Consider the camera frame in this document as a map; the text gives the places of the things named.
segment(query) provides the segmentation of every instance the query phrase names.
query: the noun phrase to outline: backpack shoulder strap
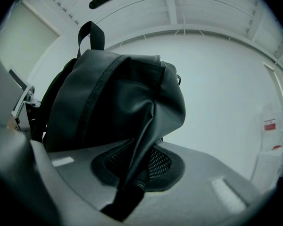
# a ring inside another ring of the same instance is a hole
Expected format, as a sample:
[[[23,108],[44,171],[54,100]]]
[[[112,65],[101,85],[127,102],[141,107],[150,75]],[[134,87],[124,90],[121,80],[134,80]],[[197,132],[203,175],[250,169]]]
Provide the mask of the backpack shoulder strap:
[[[92,40],[90,40],[91,49],[104,50],[105,47],[105,34],[104,32],[92,21],[85,23],[78,34],[79,50],[77,59],[81,56],[80,45],[83,39],[90,34]],[[77,59],[70,60],[64,67],[64,69],[53,79],[49,85],[38,110],[35,119],[34,128],[32,128],[32,139],[42,142],[42,136],[46,129],[46,125],[49,120],[52,105],[56,99],[58,91],[63,85],[67,76],[72,72],[72,69]]]
[[[54,101],[46,150],[58,152],[85,147],[87,127],[97,101],[114,71],[128,56],[88,50],[76,62]]]

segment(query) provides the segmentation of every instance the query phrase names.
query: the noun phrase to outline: sticker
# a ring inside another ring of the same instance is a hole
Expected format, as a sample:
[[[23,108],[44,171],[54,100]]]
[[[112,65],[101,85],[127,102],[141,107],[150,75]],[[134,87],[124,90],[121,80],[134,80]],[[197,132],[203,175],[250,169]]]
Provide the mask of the sticker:
[[[264,121],[264,130],[275,130],[275,119]]]
[[[74,160],[69,156],[69,157],[64,157],[64,158],[60,158],[60,159],[55,159],[53,161],[51,161],[52,165],[54,167],[59,167],[59,166],[63,166],[69,163],[74,162]]]

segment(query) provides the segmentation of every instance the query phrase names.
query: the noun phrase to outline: ceiling beam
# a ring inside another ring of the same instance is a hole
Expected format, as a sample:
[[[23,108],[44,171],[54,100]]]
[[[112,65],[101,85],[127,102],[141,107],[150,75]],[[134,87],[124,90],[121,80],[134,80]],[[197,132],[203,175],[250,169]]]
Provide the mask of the ceiling beam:
[[[144,2],[144,1],[147,1],[147,0],[128,0],[128,1],[124,0],[124,3],[119,4],[116,7],[113,7],[113,10],[111,10],[111,7],[109,7],[109,6],[103,6],[103,7],[101,7],[100,13],[95,13],[94,15],[92,15],[92,21],[95,24],[98,24],[98,23],[104,21],[110,15],[112,15],[116,12],[122,11],[122,9],[124,9],[126,7],[132,8],[132,6],[134,6],[134,5],[141,7],[141,4],[138,4],[138,3]],[[87,21],[79,23],[79,26],[82,26],[86,22]]]
[[[79,25],[54,0],[21,0],[57,34],[77,34]]]
[[[266,56],[268,56],[269,58],[271,58],[273,61],[278,61],[278,59],[271,54],[270,52],[268,52],[266,49],[262,48],[261,46],[259,46],[258,44],[256,44],[255,42],[249,40],[248,38],[239,35],[237,33],[231,32],[229,30],[225,30],[225,29],[221,29],[221,28],[217,28],[217,27],[213,27],[213,26],[207,26],[207,25],[199,25],[199,24],[186,24],[186,29],[190,30],[190,31],[199,31],[201,30],[202,32],[208,32],[208,33],[214,33],[214,34],[222,34],[228,37],[231,37],[233,39],[236,39],[240,42],[246,43],[248,45],[250,45],[251,47],[257,49],[258,51],[262,52],[263,54],[265,54]],[[147,28],[147,29],[142,29],[139,31],[135,31],[133,33],[129,33],[123,37],[119,37],[118,39],[115,39],[113,41],[109,41],[106,43],[106,49],[110,48],[114,45],[117,45],[121,42],[136,38],[136,37],[140,37],[143,35],[147,34],[152,34],[152,33],[156,33],[156,32],[162,32],[162,31],[178,31],[178,30],[183,30],[183,25],[182,24],[177,24],[177,25],[163,25],[163,26],[157,26],[157,27],[152,27],[152,28]],[[277,64],[283,69],[283,64],[279,61],[277,62]]]
[[[265,2],[263,0],[258,0],[253,21],[251,22],[250,29],[246,35],[246,37],[251,41],[255,41],[258,35],[258,30],[264,20],[263,18],[265,15],[265,10],[266,10]]]
[[[169,13],[171,24],[172,25],[177,24],[175,0],[166,0],[166,5],[168,7],[168,13]]]

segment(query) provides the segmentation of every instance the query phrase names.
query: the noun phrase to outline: white wall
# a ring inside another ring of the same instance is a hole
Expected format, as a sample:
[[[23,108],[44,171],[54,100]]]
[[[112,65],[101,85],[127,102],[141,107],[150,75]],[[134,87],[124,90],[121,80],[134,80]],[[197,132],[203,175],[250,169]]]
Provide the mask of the white wall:
[[[89,37],[81,44],[81,53],[89,46]],[[48,86],[56,75],[78,52],[77,35],[61,35],[41,56],[27,81],[35,86],[36,99],[42,100]]]
[[[16,4],[0,32],[0,61],[27,79],[46,49],[58,36],[21,3]]]
[[[113,49],[161,55],[182,78],[186,121],[165,141],[206,152],[251,179],[260,151],[260,113],[278,105],[273,82],[257,51],[221,37],[165,35]]]

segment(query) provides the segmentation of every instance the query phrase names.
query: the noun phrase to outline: backpack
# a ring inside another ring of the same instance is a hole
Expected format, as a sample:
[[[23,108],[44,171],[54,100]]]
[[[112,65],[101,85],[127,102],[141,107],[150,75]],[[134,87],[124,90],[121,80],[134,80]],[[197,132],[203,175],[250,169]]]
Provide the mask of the backpack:
[[[184,123],[181,79],[176,68],[161,61],[160,56],[104,51],[104,32],[91,21],[79,31],[79,47],[88,34],[91,49],[82,55],[79,49],[77,58],[69,61],[50,84],[36,116],[32,137],[42,142],[46,132],[43,144],[47,152],[124,140],[123,147],[92,162],[99,179],[119,189],[115,202],[102,211],[122,221],[145,191],[166,190],[183,174],[184,163],[180,157],[153,148],[159,139]],[[120,172],[114,171],[114,175],[118,174],[117,182],[107,180],[104,170],[109,166],[101,167],[111,157],[114,161],[110,160],[109,171],[118,167]],[[159,171],[156,183],[150,179],[150,163]],[[159,175],[171,163],[177,167],[168,177],[160,179]]]

